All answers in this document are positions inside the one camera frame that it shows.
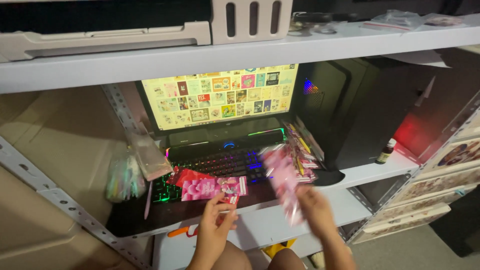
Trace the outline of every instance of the bottle cap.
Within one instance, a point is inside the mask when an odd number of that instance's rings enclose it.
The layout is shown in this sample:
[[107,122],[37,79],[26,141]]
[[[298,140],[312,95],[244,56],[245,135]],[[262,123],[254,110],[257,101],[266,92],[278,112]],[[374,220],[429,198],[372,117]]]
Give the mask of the bottle cap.
[[396,144],[396,141],[394,139],[390,139],[388,141],[387,147],[394,147]]

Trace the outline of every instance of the pink pen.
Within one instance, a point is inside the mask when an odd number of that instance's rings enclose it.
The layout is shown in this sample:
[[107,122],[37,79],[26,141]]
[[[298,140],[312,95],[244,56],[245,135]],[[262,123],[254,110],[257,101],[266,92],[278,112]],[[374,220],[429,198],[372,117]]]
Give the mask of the pink pen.
[[152,198],[152,182],[150,182],[150,187],[148,188],[147,204],[145,205],[145,214],[144,219],[148,217],[148,212],[150,211],[150,199]]

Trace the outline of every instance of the bottle label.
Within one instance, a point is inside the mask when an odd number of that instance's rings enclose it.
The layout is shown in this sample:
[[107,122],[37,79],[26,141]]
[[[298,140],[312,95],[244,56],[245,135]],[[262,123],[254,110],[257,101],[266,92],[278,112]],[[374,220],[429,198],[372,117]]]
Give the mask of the bottle label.
[[386,162],[386,161],[387,161],[387,158],[388,158],[390,155],[391,155],[391,154],[382,153],[382,154],[380,154],[380,156],[378,156],[377,161],[378,161],[378,162]]

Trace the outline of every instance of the brown bottle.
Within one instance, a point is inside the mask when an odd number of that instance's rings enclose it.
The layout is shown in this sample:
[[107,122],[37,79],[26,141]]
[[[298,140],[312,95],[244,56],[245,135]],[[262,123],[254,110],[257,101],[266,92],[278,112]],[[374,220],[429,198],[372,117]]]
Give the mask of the brown bottle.
[[377,157],[375,163],[377,164],[385,164],[387,162],[387,158],[393,153],[393,147],[395,146],[396,141],[394,139],[390,139],[388,141],[387,146],[382,149],[382,153],[380,156]]

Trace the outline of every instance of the monitor screen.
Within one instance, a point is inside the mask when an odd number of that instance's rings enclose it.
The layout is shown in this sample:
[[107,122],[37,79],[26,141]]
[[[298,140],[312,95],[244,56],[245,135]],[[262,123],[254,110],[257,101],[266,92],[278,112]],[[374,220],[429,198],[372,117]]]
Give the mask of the monitor screen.
[[159,130],[287,112],[298,64],[143,80]]

